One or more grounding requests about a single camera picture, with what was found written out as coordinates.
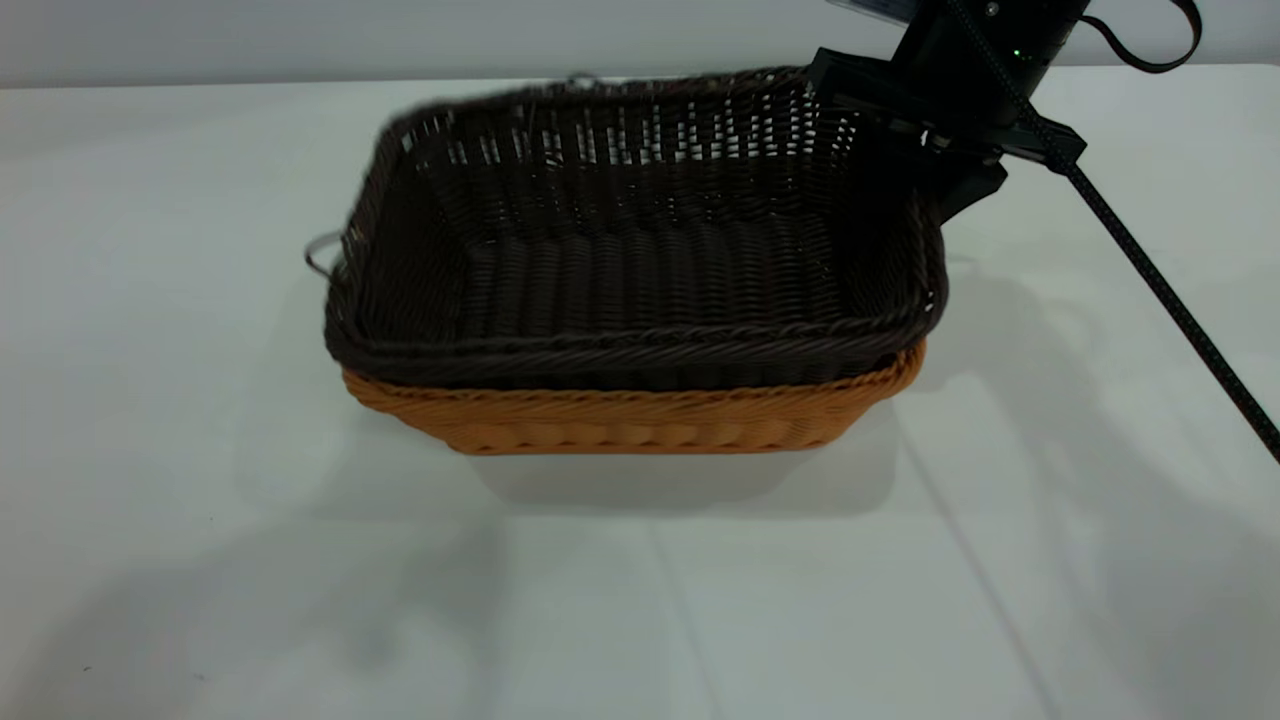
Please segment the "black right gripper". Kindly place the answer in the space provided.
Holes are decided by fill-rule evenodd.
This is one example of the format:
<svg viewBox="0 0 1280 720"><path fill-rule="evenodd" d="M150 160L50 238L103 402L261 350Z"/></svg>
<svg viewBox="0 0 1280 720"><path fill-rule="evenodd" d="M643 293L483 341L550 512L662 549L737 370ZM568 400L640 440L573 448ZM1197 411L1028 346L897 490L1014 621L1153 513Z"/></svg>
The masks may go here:
<svg viewBox="0 0 1280 720"><path fill-rule="evenodd" d="M874 129L915 138L934 154L934 200L940 224L997 193L1009 177L1004 156L1055 168L1047 143L1023 119L1000 117L973 102L952 102L913 88L887 60L822 47L806 81L824 108L852 113Z"/></svg>

